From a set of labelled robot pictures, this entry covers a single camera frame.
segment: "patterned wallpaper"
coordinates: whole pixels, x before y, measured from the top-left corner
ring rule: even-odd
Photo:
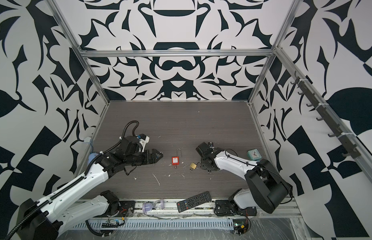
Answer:
[[[282,47],[372,153],[372,0],[304,0]],[[279,60],[254,106],[314,239],[372,239],[372,184]]]
[[[0,239],[72,180],[104,107],[46,3],[0,0]]]
[[[258,49],[271,48],[292,0],[57,3],[84,50]],[[111,100],[244,100],[265,62],[261,56],[92,60]]]

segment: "remote control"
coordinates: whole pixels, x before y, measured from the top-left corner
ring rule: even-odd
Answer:
[[[189,199],[185,199],[183,201],[177,202],[178,212],[186,211],[192,207],[196,207],[198,205],[204,204],[205,202],[210,202],[211,197],[209,192],[204,192],[202,194],[193,196]]]

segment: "red padlock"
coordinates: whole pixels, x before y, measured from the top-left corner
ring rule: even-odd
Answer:
[[[182,150],[180,148],[177,149],[177,155],[178,155],[178,150],[181,151],[181,155],[182,155]],[[173,162],[173,165],[175,166],[175,168],[177,168],[177,165],[179,165],[179,156],[172,157],[171,161]]]

